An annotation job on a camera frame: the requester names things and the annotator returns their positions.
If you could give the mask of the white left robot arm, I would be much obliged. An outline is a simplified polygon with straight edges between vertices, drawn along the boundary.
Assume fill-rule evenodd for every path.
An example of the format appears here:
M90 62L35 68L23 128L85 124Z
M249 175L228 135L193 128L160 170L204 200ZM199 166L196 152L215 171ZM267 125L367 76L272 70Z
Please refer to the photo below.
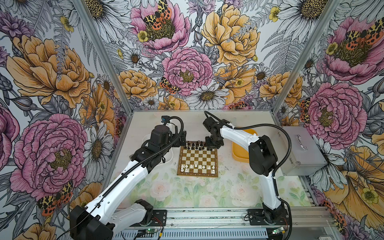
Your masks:
M85 207L76 206L70 213L70 237L73 240L111 240L116 234L136 224L147 225L153 206L136 201L123 211L118 206L135 186L158 165L172 148L185 142L184 126L172 133L168 124L157 125L150 139L137 149L126 168L100 195Z

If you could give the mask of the wooden chess board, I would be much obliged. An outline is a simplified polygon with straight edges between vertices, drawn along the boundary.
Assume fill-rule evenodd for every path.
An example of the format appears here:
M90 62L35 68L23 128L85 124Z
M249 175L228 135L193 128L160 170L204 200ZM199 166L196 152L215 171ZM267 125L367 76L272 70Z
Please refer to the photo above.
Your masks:
M178 176L217 178L219 176L218 151L202 141L187 141L180 147Z

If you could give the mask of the aluminium corner post right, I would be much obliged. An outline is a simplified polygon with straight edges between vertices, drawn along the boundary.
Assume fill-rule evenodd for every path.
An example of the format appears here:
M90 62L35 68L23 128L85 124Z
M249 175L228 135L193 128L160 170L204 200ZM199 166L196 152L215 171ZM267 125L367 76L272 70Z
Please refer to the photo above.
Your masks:
M272 114L277 113L280 106L287 98L291 88L293 87L294 83L299 77L299 74L302 70L303 65L307 60L307 57L308 57L307 55L311 52L313 48L315 48L316 43L318 42L322 33L324 32L324 29L329 25L329 22L331 21L331 18L335 14L340 2L341 2L340 0L334 0L334 1L328 1L328 3L326 4L324 11L319 18L318 23L314 27L313 33L309 34L307 43L305 44L302 52L300 53L299 58L295 63L294 68L292 69L285 86L282 88L281 93L279 94L277 100L273 105L273 108L271 110Z

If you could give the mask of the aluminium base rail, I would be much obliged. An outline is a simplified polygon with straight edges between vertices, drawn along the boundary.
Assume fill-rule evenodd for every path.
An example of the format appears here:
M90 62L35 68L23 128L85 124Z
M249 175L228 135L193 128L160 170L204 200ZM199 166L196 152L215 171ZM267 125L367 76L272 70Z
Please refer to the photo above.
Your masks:
M166 229L208 228L277 228L283 225L251 226L245 208L169 208ZM331 214L325 207L291 207L289 223L296 228L334 227Z

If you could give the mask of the floral table mat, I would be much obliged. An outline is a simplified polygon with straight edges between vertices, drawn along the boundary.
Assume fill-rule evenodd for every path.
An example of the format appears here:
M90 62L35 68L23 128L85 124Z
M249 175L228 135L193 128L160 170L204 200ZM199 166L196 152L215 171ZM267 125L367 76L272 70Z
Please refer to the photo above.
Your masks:
M155 208L247 208L262 207L261 177L249 165L219 150L219 175L216 178L179 176L179 150L173 159L158 165L122 201L126 208L143 199Z

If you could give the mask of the yellow plastic bin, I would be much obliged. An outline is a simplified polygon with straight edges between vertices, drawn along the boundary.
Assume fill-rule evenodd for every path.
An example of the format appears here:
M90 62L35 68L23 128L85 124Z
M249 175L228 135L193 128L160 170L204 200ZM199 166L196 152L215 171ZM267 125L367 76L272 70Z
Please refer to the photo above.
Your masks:
M228 130L228 137L232 143L232 157L234 160L242 163L249 163L249 145L258 140L257 132L250 130Z

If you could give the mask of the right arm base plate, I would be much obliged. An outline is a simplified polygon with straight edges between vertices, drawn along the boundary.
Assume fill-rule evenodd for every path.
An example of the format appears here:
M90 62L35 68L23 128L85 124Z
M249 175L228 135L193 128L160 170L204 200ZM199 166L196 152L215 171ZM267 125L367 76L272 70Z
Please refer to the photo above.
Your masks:
M269 217L265 215L265 211L263 209L247 209L247 217L245 217L245 219L248 220L251 226L285 226L289 223L289 213L285 209L283 209L282 214L278 214L277 218L268 218Z

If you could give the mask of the grey metal box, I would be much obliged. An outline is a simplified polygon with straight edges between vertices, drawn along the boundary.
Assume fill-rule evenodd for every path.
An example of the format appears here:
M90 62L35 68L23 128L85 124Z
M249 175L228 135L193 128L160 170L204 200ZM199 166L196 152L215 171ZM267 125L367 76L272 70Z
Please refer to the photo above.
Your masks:
M323 168L327 161L322 152L303 127L283 127L292 142L288 160L281 167L285 176L309 176Z

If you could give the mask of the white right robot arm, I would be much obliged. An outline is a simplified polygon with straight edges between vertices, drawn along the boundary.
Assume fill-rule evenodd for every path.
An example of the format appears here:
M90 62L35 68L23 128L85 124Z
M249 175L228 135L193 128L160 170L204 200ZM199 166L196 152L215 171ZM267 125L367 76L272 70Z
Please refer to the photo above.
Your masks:
M206 145L210 149L219 149L224 146L224 140L229 140L247 151L249 165L253 172L261 176L263 191L263 218L268 224L275 224L285 215L285 207L288 206L279 194L276 172L285 163L292 151L292 141L288 133L279 126L273 124L257 124L247 127L236 127L227 120L219 119L212 113L204 112L206 119L203 126L210 133L206 137ZM249 134L247 129L271 127L281 131L288 140L288 151L279 162L278 155L273 147L271 139L264 135Z

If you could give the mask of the aluminium corner post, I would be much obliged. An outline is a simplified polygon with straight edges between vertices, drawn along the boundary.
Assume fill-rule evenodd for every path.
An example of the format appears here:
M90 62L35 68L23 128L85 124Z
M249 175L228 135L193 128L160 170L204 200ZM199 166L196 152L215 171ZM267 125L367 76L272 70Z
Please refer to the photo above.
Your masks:
M114 65L111 62L111 59L108 55L108 52L105 48L105 45L103 43L103 40L98 33L98 28L96 24L94 24L94 21L92 19L92 16L87 8L85 1L74 1L75 9L78 11L78 14L80 15L80 19L82 20L82 23L84 24L90 41L94 44L96 51L98 52L98 55L108 73L108 75L111 78L111 81L113 85L116 88L116 91L120 97L120 100L124 106L125 111L127 112L128 116L131 117L133 115L133 108L131 104L129 103L129 100L126 96L126 93L122 87L122 84L118 78L118 74L114 68Z
M318 23L314 27L313 33L309 34L307 43L305 44L302 52L300 53L299 58L295 63L294 68L292 69L285 86L282 88L281 93L279 94L277 100L273 105L273 108L271 110L272 114L277 113L280 106L287 98L291 88L293 87L294 83L299 77L299 74L302 70L303 65L307 60L307 57L308 57L307 55L311 52L313 48L315 48L316 43L318 42L322 33L324 32L324 29L329 25L329 22L331 21L331 18L335 14L340 2L341 2L340 0L334 0L334 1L328 1L328 3L326 4L324 11L319 18Z

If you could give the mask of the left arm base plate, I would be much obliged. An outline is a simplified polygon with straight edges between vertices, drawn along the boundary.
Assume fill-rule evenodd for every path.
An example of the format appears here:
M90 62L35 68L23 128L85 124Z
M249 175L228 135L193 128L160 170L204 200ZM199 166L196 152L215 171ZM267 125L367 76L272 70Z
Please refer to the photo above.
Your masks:
M167 214L167 210L147 211L139 225L142 227L163 227L167 222Z

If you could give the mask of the aluminium corner post left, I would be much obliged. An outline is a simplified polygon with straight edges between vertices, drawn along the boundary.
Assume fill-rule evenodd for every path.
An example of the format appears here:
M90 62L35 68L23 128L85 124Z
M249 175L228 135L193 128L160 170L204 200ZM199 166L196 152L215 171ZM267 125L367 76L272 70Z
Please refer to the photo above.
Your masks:
M111 62L111 59L108 55L108 52L105 48L105 45L103 43L103 40L98 33L98 28L96 24L94 24L94 21L92 19L92 16L87 8L85 1L74 1L75 9L78 11L78 14L80 15L80 19L82 20L82 23L84 24L90 41L94 44L96 51L98 52L98 55L108 73L108 75L111 78L111 81L113 85L116 88L116 91L120 97L120 100L124 106L125 111L127 112L128 116L131 117L133 115L133 108L131 104L129 103L129 100L126 96L126 93L122 87L122 84L118 78L118 74L114 68L114 65Z

